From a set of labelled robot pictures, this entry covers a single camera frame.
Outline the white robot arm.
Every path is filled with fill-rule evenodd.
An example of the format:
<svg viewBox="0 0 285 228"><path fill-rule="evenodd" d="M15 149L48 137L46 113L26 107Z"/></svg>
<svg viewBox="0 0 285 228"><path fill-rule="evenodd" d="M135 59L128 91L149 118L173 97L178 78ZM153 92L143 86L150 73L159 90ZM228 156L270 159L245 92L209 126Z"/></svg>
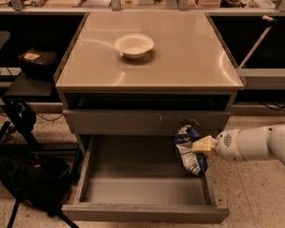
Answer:
<svg viewBox="0 0 285 228"><path fill-rule="evenodd" d="M194 153L217 153L228 161L279 160L285 166L285 124L252 129L231 129L215 138L206 136L192 144Z"/></svg>

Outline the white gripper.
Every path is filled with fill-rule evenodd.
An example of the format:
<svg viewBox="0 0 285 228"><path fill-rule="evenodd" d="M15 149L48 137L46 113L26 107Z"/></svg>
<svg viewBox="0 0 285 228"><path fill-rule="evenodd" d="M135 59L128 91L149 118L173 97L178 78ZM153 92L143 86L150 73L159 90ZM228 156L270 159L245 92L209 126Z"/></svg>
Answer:
<svg viewBox="0 0 285 228"><path fill-rule="evenodd" d="M194 153L210 153L215 149L217 153L227 161L242 161L243 158L238 150L238 134L240 130L224 130L214 139L206 136L193 142L192 151Z"/></svg>

